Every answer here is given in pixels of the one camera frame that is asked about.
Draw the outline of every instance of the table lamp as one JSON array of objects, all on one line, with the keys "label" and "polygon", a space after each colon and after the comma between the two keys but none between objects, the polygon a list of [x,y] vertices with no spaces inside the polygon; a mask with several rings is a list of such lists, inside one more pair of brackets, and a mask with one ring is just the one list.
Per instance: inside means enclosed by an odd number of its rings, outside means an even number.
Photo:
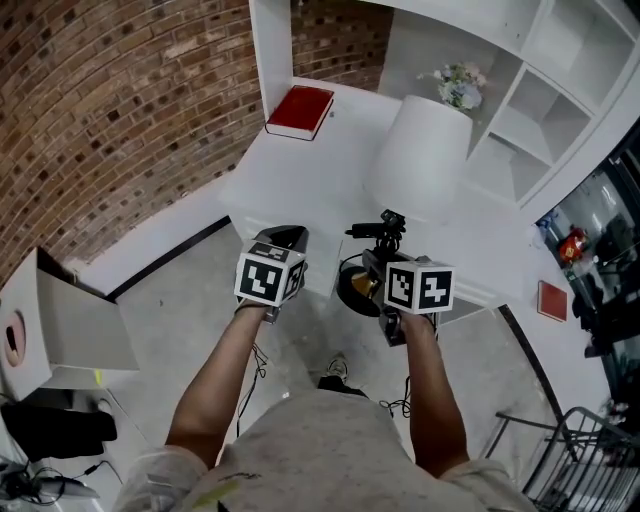
[{"label": "table lamp", "polygon": [[447,105],[407,96],[365,189],[384,208],[442,222],[467,159],[472,126],[469,117]]}]

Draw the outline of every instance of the concrete floor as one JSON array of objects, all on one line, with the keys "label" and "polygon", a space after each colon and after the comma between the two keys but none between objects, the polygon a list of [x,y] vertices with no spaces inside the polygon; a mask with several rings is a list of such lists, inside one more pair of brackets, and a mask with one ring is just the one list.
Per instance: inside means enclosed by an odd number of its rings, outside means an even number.
[{"label": "concrete floor", "polygon": [[[164,442],[182,392],[233,315],[240,249],[240,239],[227,226],[118,300],[140,373],[111,392],[150,444]],[[375,401],[403,396],[406,349],[388,347],[377,321],[352,312],[335,295],[325,299],[303,291],[285,306],[275,326],[262,327],[258,344],[269,364],[242,419],[243,431],[287,393],[312,387],[337,351],[349,360],[351,386]],[[440,345],[472,457],[480,457],[493,439],[497,411],[555,423],[533,370],[497,313],[482,310],[443,326]],[[251,362],[245,390],[254,370]],[[411,453],[408,420],[398,411],[395,422]],[[229,442],[234,439],[235,424],[227,436]],[[494,458],[522,485],[541,439],[536,429],[509,427]]]}]

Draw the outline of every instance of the red book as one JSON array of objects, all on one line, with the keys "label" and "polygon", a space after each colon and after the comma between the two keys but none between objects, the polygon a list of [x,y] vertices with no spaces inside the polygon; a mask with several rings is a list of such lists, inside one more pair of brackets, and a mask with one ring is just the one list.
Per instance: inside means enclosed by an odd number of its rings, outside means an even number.
[{"label": "red book", "polygon": [[558,322],[567,321],[567,292],[545,283],[538,282],[538,313]]},{"label": "red book", "polygon": [[267,132],[313,140],[333,102],[333,91],[294,85],[267,122]]}]

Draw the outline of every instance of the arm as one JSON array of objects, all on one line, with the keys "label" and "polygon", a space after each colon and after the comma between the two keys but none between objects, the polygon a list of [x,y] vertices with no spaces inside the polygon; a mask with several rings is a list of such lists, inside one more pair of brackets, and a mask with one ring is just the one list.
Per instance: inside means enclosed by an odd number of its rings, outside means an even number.
[{"label": "arm", "polygon": [[237,312],[182,395],[166,444],[195,453],[211,469],[233,420],[264,307]]},{"label": "arm", "polygon": [[462,415],[447,380],[431,323],[402,316],[411,377],[411,443],[416,464],[438,478],[467,462],[467,436]]}]

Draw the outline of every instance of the brick wall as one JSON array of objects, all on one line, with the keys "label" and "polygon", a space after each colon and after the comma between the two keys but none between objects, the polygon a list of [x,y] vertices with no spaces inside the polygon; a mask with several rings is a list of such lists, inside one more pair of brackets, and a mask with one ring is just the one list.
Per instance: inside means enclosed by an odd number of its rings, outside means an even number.
[{"label": "brick wall", "polygon": [[292,0],[294,75],[377,91],[393,12],[358,0]]},{"label": "brick wall", "polygon": [[[377,87],[389,12],[294,4],[296,72]],[[0,286],[232,171],[263,119],[248,0],[0,0]]]}]

